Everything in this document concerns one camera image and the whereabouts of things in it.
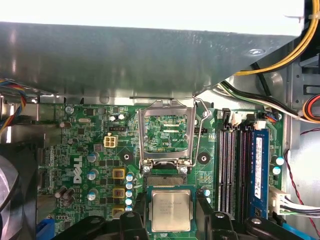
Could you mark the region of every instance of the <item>metal plate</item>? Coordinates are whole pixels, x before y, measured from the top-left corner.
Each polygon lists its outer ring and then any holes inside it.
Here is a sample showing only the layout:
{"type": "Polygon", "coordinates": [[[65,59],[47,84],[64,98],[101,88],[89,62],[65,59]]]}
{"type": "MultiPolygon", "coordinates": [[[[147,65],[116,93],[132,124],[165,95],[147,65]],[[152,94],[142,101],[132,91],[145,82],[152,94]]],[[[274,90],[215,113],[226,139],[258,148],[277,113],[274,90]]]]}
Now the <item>metal plate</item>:
{"type": "Polygon", "coordinates": [[[153,232],[187,232],[191,230],[190,190],[153,190],[153,232]]]}
{"type": "Polygon", "coordinates": [[[292,27],[259,35],[1,22],[0,73],[65,96],[185,99],[293,40],[300,24],[292,27]]]}

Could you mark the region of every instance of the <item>capacitor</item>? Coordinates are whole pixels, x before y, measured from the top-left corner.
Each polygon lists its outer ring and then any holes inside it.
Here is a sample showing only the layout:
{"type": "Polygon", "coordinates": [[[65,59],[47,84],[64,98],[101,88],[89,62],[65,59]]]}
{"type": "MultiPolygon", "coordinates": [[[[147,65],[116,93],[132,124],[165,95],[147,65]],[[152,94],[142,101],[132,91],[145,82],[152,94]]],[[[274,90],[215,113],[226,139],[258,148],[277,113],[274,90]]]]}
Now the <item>capacitor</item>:
{"type": "Polygon", "coordinates": [[[58,191],[54,194],[56,199],[61,198],[61,196],[67,191],[67,188],[65,186],[60,187],[58,191]]]}
{"type": "Polygon", "coordinates": [[[131,212],[133,209],[132,209],[132,207],[131,206],[126,206],[125,207],[125,211],[126,212],[131,212]]]}
{"type": "Polygon", "coordinates": [[[278,166],[275,166],[273,169],[272,169],[272,173],[274,175],[279,175],[281,173],[281,168],[278,167],[278,166]]]}
{"type": "Polygon", "coordinates": [[[64,111],[66,114],[73,114],[74,113],[74,108],[72,106],[66,106],[64,111]]]}
{"type": "Polygon", "coordinates": [[[96,177],[98,176],[99,172],[98,170],[96,169],[91,169],[90,172],[88,172],[88,174],[86,175],[86,177],[89,179],[89,180],[95,180],[96,177]]]}
{"type": "Polygon", "coordinates": [[[111,122],[114,122],[114,121],[116,121],[118,119],[118,117],[116,116],[116,115],[111,115],[110,117],[109,117],[109,120],[111,121],[111,122]]]}
{"type": "Polygon", "coordinates": [[[62,206],[69,207],[73,202],[75,201],[75,198],[72,196],[70,199],[65,200],[62,202],[62,206]]]}
{"type": "Polygon", "coordinates": [[[86,195],[86,198],[89,200],[89,201],[93,201],[96,199],[96,197],[98,196],[98,190],[95,189],[95,188],[92,188],[89,190],[88,194],[86,195]]]}
{"type": "Polygon", "coordinates": [[[72,126],[71,122],[69,122],[69,121],[62,121],[59,124],[59,127],[62,128],[62,129],[70,129],[71,126],[72,126]]]}
{"type": "Polygon", "coordinates": [[[119,120],[125,120],[125,118],[126,118],[126,117],[125,117],[125,115],[123,115],[123,114],[119,114],[119,116],[118,116],[118,119],[119,119],[119,120]]]}
{"type": "Polygon", "coordinates": [[[285,163],[285,159],[281,156],[277,157],[275,163],[279,166],[282,166],[285,163]]]}
{"type": "Polygon", "coordinates": [[[132,180],[134,179],[134,174],[132,172],[128,172],[125,179],[128,181],[128,182],[132,182],[132,180]]]}
{"type": "Polygon", "coordinates": [[[133,195],[133,193],[132,193],[132,191],[130,191],[130,190],[128,190],[128,191],[125,192],[125,196],[126,196],[127,198],[131,198],[132,195],[133,195]]]}
{"type": "Polygon", "coordinates": [[[276,166],[275,164],[270,164],[270,172],[273,175],[279,175],[281,173],[281,168],[276,166]]]}
{"type": "Polygon", "coordinates": [[[94,163],[95,161],[99,160],[99,153],[97,153],[96,151],[89,153],[88,156],[86,156],[86,159],[88,160],[88,162],[94,163]]]}
{"type": "Polygon", "coordinates": [[[125,188],[126,189],[132,189],[134,187],[134,185],[131,183],[131,182],[128,182],[126,185],[125,185],[125,188]]]}
{"type": "Polygon", "coordinates": [[[63,195],[62,198],[64,200],[69,200],[75,194],[75,190],[73,188],[69,188],[63,195]]]}
{"type": "Polygon", "coordinates": [[[132,204],[131,198],[127,198],[124,202],[125,202],[125,205],[127,205],[127,206],[132,204]]]}

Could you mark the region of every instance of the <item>blue plastic part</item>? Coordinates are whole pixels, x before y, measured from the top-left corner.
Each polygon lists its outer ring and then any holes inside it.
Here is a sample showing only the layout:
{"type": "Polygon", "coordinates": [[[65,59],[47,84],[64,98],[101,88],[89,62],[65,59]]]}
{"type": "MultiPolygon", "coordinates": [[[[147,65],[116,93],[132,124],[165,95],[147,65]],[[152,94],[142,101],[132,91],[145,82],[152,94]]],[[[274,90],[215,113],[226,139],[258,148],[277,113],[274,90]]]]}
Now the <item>blue plastic part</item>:
{"type": "Polygon", "coordinates": [[[269,130],[252,132],[249,216],[268,217],[269,130]]]}
{"type": "Polygon", "coordinates": [[[35,228],[36,240],[50,240],[55,236],[55,220],[44,219],[35,228]]]}
{"type": "Polygon", "coordinates": [[[288,230],[289,232],[297,235],[298,237],[304,239],[304,240],[316,240],[316,238],[313,238],[312,236],[309,236],[308,234],[302,232],[302,231],[299,231],[298,229],[294,228],[293,226],[290,226],[289,224],[287,223],[284,223],[282,225],[282,227],[286,230],[288,230]]]}

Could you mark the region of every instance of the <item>label sticker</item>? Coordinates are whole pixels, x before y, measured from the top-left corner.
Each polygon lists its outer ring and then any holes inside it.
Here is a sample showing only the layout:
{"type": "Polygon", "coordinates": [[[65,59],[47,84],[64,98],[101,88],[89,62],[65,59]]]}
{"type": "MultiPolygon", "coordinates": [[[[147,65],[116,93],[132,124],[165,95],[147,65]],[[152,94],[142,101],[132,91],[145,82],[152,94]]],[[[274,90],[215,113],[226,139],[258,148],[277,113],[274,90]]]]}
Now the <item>label sticker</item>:
{"type": "Polygon", "coordinates": [[[262,175],[262,137],[255,139],[255,177],[254,195],[261,199],[261,175],[262,175]]]}

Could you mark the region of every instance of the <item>power connector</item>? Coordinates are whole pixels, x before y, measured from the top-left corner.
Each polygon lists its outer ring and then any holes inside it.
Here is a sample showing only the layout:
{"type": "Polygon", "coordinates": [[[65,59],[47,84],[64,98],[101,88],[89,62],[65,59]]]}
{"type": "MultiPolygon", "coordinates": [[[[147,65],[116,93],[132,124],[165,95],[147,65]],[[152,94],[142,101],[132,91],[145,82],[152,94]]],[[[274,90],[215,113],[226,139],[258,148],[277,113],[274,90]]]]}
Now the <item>power connector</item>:
{"type": "Polygon", "coordinates": [[[275,212],[277,215],[289,215],[283,212],[284,208],[280,207],[285,203],[286,197],[290,200],[291,194],[285,193],[274,186],[269,186],[269,211],[275,212]]]}

